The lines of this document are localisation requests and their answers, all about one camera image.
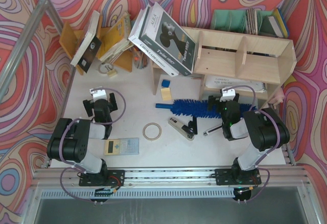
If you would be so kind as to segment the blue fluffy duster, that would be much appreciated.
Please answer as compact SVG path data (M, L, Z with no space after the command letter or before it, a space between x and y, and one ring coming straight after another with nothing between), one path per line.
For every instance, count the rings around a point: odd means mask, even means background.
M207 110L207 100L176 99L172 104L156 103L157 109L168 109L177 116L194 116L198 118L221 118L223 102L219 102L217 111Z

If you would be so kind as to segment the beige masking tape roll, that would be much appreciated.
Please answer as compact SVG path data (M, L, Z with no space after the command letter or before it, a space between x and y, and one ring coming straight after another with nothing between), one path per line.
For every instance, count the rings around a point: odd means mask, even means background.
M149 141L159 139L161 137L161 133L161 126L154 122L146 124L143 128L143 137Z

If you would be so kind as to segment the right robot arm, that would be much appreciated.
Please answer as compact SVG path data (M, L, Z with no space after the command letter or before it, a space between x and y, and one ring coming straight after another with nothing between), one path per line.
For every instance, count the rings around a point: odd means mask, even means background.
M230 168L216 169L211 175L219 186L260 185L258 165L272 151L290 140L286 125L273 108L255 110L253 106L241 110L238 96L226 99L222 94L208 97L208 111L220 113L223 135L229 141L249 137L247 149L236 157Z

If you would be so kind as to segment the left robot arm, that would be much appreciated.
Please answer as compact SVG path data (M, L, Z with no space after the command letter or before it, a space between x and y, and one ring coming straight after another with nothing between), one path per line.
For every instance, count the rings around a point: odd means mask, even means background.
M105 140L112 131L110 113L118 109L115 96L84 100L84 108L94 120L81 119L73 122L70 118L59 119L47 146L47 156L51 160L67 161L78 168L85 169L78 173L80 186L114 186L115 181L109 172L105 160L88 151L89 139Z

